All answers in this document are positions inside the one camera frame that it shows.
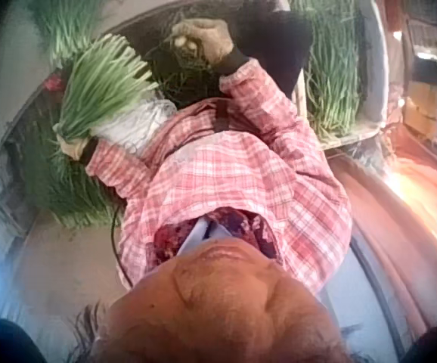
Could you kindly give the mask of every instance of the lip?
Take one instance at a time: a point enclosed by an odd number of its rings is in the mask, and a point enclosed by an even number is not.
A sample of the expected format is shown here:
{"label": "lip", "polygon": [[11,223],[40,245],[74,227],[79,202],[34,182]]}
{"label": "lip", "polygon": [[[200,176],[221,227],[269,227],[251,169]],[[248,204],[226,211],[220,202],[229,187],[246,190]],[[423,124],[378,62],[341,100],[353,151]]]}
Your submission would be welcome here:
{"label": "lip", "polygon": [[242,249],[232,246],[214,246],[203,251],[198,255],[197,260],[200,261],[216,261],[219,259],[229,259],[235,261],[250,262],[250,256],[242,251]]}

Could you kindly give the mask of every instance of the white cloth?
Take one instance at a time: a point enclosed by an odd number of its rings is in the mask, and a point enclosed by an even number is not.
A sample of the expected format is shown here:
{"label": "white cloth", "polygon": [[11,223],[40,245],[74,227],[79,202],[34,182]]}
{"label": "white cloth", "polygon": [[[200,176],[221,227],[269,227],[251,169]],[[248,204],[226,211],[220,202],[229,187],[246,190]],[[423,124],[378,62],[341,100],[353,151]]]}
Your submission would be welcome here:
{"label": "white cloth", "polygon": [[155,131],[176,112],[175,105],[169,100],[141,101],[131,110],[95,127],[92,133],[139,155]]}

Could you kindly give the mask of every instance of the green onion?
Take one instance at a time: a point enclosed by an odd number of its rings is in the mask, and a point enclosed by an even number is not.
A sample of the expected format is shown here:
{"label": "green onion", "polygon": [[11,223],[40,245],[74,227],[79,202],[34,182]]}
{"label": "green onion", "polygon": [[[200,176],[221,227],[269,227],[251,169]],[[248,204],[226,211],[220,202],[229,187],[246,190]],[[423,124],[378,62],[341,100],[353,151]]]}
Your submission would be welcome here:
{"label": "green onion", "polygon": [[125,37],[105,35],[73,65],[58,132],[66,141],[89,136],[92,127],[146,98],[157,87],[150,77]]}
{"label": "green onion", "polygon": [[313,29],[305,69],[311,126],[320,138],[346,135],[356,122],[360,104],[358,0],[290,0],[290,4]]}
{"label": "green onion", "polygon": [[53,67],[91,44],[104,0],[31,0],[29,10]]}
{"label": "green onion", "polygon": [[56,112],[26,124],[23,177],[26,195],[39,208],[51,211],[67,228],[109,225],[117,199],[83,166],[60,152],[52,126]]}

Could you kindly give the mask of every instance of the pink plaid shirt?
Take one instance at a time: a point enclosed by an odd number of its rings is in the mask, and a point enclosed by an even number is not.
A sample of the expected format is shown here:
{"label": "pink plaid shirt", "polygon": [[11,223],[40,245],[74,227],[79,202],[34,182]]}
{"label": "pink plaid shirt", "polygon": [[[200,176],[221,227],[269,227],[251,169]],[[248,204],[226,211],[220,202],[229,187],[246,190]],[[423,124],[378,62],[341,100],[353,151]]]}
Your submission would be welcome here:
{"label": "pink plaid shirt", "polygon": [[[283,267],[315,293],[349,247],[346,193],[308,121],[257,60],[222,77],[220,88],[230,98],[178,112],[140,157],[99,141],[87,172],[128,202],[124,269],[136,284],[154,267],[160,227],[227,206],[260,215]],[[216,132],[224,107],[227,131]]]}

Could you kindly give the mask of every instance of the hand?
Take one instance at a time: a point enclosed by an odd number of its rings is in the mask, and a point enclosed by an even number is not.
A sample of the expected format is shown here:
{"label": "hand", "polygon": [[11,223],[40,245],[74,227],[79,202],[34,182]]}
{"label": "hand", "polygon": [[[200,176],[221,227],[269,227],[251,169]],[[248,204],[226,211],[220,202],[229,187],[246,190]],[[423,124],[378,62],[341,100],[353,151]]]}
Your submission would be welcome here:
{"label": "hand", "polygon": [[177,48],[197,50],[197,42],[202,46],[206,60],[215,66],[222,62],[234,49],[234,42],[223,20],[186,19],[172,28]]}
{"label": "hand", "polygon": [[69,144],[57,134],[57,141],[59,141],[60,149],[64,154],[71,157],[75,161],[79,161],[84,151],[85,146],[89,142],[89,138],[72,140]]}

